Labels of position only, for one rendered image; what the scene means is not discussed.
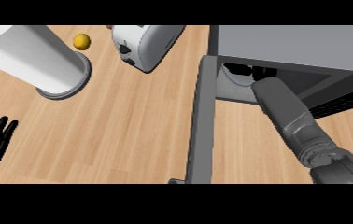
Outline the yellow lemon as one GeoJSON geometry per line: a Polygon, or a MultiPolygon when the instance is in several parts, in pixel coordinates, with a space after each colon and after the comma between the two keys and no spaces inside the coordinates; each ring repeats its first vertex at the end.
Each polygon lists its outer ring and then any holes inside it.
{"type": "Polygon", "coordinates": [[[91,39],[86,34],[77,34],[72,38],[72,45],[78,50],[86,50],[90,47],[91,39]]]}

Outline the pale round microwave plate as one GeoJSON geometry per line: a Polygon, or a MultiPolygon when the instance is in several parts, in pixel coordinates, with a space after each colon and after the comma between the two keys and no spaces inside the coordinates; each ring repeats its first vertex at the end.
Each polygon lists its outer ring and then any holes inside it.
{"type": "Polygon", "coordinates": [[[252,66],[236,63],[224,63],[221,65],[223,73],[230,81],[242,87],[249,87],[255,82],[252,78],[252,66]]]}

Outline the grey microwave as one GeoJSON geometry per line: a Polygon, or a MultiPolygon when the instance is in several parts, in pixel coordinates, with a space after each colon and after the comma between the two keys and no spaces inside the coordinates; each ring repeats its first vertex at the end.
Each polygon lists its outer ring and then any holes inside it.
{"type": "Polygon", "coordinates": [[[252,104],[249,87],[223,73],[224,63],[275,68],[314,118],[353,109],[353,26],[213,25],[208,54],[217,58],[217,98],[252,104]]]}

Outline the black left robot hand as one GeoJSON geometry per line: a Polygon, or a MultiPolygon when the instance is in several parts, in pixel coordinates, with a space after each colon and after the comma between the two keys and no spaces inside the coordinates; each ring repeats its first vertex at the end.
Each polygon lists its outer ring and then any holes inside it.
{"type": "Polygon", "coordinates": [[[0,118],[0,160],[3,160],[3,156],[10,144],[10,138],[13,131],[18,126],[18,121],[9,121],[9,117],[3,116],[0,118]]]}

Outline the grey microwave door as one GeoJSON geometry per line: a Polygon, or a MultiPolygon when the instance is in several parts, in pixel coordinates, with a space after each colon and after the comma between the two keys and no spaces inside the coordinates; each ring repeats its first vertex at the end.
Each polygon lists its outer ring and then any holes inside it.
{"type": "Polygon", "coordinates": [[[217,71],[217,58],[205,55],[198,66],[186,175],[171,178],[170,184],[211,183],[217,71]]]}

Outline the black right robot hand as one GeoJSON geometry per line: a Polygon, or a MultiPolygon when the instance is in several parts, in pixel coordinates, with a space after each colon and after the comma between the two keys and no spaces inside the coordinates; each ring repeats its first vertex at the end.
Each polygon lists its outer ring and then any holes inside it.
{"type": "Polygon", "coordinates": [[[255,81],[260,81],[267,77],[273,77],[278,74],[278,70],[275,68],[236,63],[224,63],[223,72],[230,80],[241,86],[249,86],[255,81]]]}

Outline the white toaster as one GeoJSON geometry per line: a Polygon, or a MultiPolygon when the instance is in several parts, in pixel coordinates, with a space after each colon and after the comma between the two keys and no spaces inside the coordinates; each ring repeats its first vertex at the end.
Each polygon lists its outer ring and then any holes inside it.
{"type": "Polygon", "coordinates": [[[114,25],[112,39],[121,60],[143,73],[162,61],[184,25],[114,25]]]}

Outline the white cylindrical appliance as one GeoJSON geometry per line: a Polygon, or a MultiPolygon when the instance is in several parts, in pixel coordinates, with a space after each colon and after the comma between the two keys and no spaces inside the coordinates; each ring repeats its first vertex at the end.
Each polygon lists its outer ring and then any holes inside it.
{"type": "Polygon", "coordinates": [[[86,87],[93,66],[46,25],[0,25],[0,70],[29,83],[43,97],[63,100],[86,87]]]}

